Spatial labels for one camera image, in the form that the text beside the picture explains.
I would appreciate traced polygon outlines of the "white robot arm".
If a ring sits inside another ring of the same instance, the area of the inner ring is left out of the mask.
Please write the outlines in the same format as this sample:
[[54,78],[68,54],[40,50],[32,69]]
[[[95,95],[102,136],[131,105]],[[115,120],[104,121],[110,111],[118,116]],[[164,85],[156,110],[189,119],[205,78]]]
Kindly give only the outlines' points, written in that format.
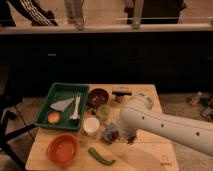
[[133,141],[137,131],[144,130],[213,156],[212,123],[154,112],[153,105],[143,92],[131,97],[119,112],[119,135]]

